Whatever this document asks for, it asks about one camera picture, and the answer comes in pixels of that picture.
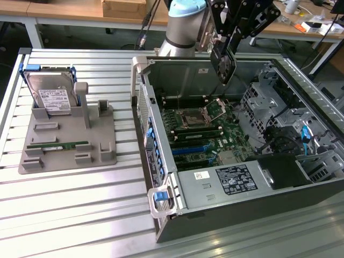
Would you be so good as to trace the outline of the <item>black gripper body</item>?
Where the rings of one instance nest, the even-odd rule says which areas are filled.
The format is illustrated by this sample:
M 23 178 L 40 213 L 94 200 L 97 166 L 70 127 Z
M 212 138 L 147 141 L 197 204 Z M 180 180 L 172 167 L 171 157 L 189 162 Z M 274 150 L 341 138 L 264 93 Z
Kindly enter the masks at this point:
M 238 25 L 241 18 L 246 18 L 249 21 L 249 25 L 257 25 L 257 13 L 254 18 L 250 19 L 257 4 L 258 1 L 228 1 L 228 20 L 230 21 L 230 25 Z

